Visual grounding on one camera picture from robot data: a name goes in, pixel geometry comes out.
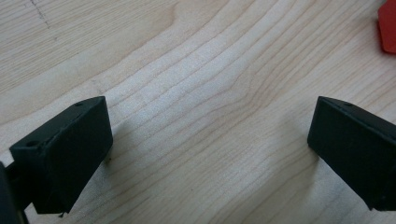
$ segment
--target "wood grain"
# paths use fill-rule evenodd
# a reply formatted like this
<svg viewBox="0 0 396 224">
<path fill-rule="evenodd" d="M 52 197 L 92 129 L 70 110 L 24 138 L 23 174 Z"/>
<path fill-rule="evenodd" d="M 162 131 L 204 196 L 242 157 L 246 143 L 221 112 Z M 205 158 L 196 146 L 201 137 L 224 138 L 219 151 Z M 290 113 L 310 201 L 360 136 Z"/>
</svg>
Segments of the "wood grain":
<svg viewBox="0 0 396 224">
<path fill-rule="evenodd" d="M 394 223 L 307 146 L 319 95 L 396 122 L 383 1 L 0 2 L 0 160 L 105 95 L 115 138 L 70 214 L 32 223 Z"/>
</svg>

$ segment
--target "black object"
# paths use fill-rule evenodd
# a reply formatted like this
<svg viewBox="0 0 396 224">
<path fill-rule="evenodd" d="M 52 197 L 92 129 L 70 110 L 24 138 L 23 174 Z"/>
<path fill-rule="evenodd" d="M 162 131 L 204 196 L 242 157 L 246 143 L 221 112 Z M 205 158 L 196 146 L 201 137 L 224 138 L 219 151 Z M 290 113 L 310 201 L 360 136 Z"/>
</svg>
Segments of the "black object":
<svg viewBox="0 0 396 224">
<path fill-rule="evenodd" d="M 396 126 L 355 105 L 319 97 L 308 145 L 370 209 L 396 210 Z"/>
<path fill-rule="evenodd" d="M 0 162 L 0 221 L 1 223 L 28 223 L 23 209 L 18 207 L 9 184 L 6 168 Z"/>
<path fill-rule="evenodd" d="M 10 186 L 14 205 L 0 202 L 0 213 L 30 202 L 38 214 L 69 213 L 112 144 L 104 96 L 69 106 L 10 148 L 14 162 L 0 184 Z"/>
</svg>

